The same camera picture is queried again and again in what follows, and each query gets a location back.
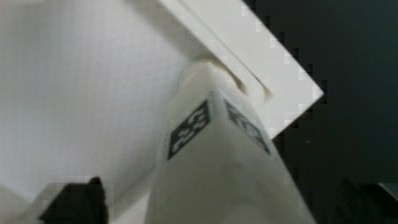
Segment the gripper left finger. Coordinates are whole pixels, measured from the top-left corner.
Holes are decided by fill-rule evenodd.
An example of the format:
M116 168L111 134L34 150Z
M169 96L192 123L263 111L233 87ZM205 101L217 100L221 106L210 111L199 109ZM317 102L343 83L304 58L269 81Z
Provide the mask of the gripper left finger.
M109 206L102 178L70 183L39 216L45 224L109 224Z

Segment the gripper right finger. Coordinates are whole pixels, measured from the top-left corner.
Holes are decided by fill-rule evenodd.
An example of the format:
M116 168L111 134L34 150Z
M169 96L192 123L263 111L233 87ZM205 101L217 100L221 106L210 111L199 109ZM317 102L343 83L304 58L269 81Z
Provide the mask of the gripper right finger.
M342 182L336 224L398 224L398 183Z

